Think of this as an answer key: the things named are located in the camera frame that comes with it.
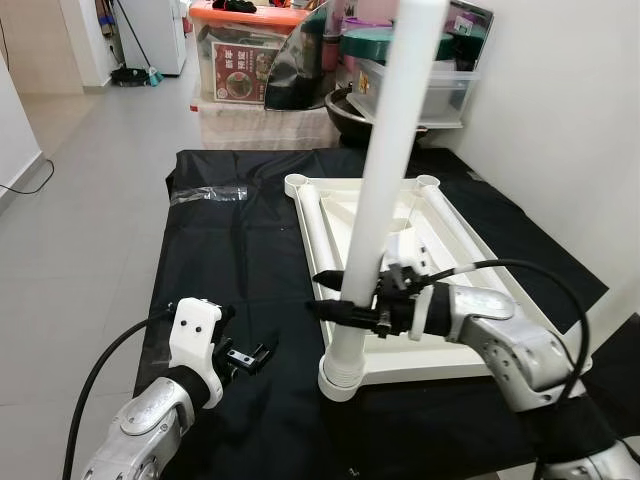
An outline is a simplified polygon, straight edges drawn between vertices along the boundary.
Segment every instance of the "black clamp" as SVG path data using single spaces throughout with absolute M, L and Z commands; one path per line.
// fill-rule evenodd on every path
M 229 384 L 237 374 L 238 370 L 255 375 L 269 361 L 277 342 L 267 347 L 262 343 L 253 350 L 251 354 L 245 354 L 233 348 L 233 340 L 222 335 L 229 321 L 235 316 L 233 307 L 220 307 L 222 318 L 218 320 L 213 330 L 211 342 L 215 344 L 213 349 L 213 369 L 218 374 L 223 386 Z
M 342 271 L 327 270 L 315 275 L 313 281 L 332 290 L 340 290 L 343 277 Z M 378 277 L 374 308 L 356 307 L 353 302 L 345 300 L 312 301 L 308 307 L 320 320 L 371 330 L 380 338 L 400 335 L 411 328 L 414 300 L 428 285 L 427 279 L 411 267 L 392 264 Z

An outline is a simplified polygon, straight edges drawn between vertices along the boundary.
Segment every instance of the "black tablecloth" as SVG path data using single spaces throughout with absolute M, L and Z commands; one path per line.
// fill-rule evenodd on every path
M 236 308 L 227 333 L 239 350 L 276 337 L 279 345 L 260 375 L 236 380 L 216 409 L 200 415 L 164 478 L 338 479 L 353 476 L 350 468 L 360 479 L 462 478 L 532 459 L 490 378 L 363 387 L 346 404 L 319 393 L 324 347 L 304 308 L 313 294 L 283 179 L 289 173 L 359 177 L 364 155 L 348 149 L 178 154 L 170 192 L 240 186 L 247 198 L 169 209 L 151 313 L 182 297 L 208 298 Z M 498 257 L 535 261 L 562 275 L 587 307 L 604 294 L 597 278 L 469 170 L 451 152 L 430 149 L 414 152 L 407 176 L 440 178 L 444 194 Z M 526 271 L 512 273 L 561 331 L 574 323 L 574 312 L 552 284 Z M 603 348 L 604 360 L 596 356 L 588 375 L 596 400 L 625 435 L 640 431 L 640 394 L 613 376 L 640 372 L 629 347 L 629 339 L 640 340 L 638 323 L 628 322 L 628 332 L 609 342 L 627 350 Z M 165 320 L 147 328 L 137 392 L 166 367 L 170 328 Z

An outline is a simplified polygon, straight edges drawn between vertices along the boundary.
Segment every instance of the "floor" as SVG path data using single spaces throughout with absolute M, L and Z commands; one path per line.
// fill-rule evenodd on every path
M 69 107 L 60 128 L 73 132 L 59 145 L 55 134 L 43 142 L 56 164 L 51 182 L 0 216 L 2 478 L 60 478 L 84 378 L 106 345 L 146 316 L 168 208 L 164 178 L 176 152 L 202 145 L 189 111 L 194 55 L 156 88 L 113 87 L 92 105 Z M 141 344 L 142 334 L 125 343 L 96 383 L 75 478 L 131 397 Z
M 78 128 L 102 95 L 20 94 L 31 129 L 46 157 L 51 157 Z

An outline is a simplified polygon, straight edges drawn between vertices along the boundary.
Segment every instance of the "broom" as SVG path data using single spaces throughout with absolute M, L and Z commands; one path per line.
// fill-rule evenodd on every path
M 133 34 L 133 38 L 136 39 L 136 43 L 138 44 L 138 47 L 140 48 L 140 51 L 142 52 L 142 56 L 144 57 L 144 61 L 147 62 L 147 66 L 149 67 L 149 69 L 147 70 L 147 73 L 149 74 L 149 84 L 152 87 L 155 87 L 155 86 L 158 85 L 158 83 L 160 83 L 162 81 L 162 79 L 164 77 L 162 76 L 162 74 L 155 67 L 151 66 L 151 63 L 149 63 L 149 59 L 147 58 L 147 54 L 144 53 L 144 49 L 142 48 L 142 45 L 140 45 L 140 40 L 138 40 L 138 36 L 136 35 L 135 30 L 131 26 L 131 22 L 129 21 L 129 17 L 127 16 L 127 12 L 125 12 L 124 8 L 122 8 L 122 3 L 120 3 L 120 0 L 116 0 L 116 2 L 118 2 L 118 6 L 120 7 L 120 10 L 122 10 L 122 15 L 124 16 L 124 19 L 127 21 L 127 25 L 129 25 L 129 29 L 131 30 L 131 33 Z

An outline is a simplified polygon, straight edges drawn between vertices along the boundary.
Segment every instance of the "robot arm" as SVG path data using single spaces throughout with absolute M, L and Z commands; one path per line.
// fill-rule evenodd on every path
M 508 296 L 490 289 L 435 283 L 425 285 L 411 268 L 381 273 L 375 308 L 318 301 L 323 320 L 372 330 L 381 337 L 423 333 L 468 345 L 485 361 L 510 409 L 543 463 L 546 479 L 640 479 L 640 465 L 587 396 L 578 381 L 559 401 L 573 370 L 560 340 L 528 320 Z M 339 289 L 340 272 L 316 281 Z
M 233 309 L 206 300 L 178 303 L 169 369 L 116 414 L 82 480 L 158 478 L 198 412 L 218 404 L 237 370 L 253 374 L 262 368 L 271 353 L 263 345 L 245 355 L 222 336 L 233 315 Z

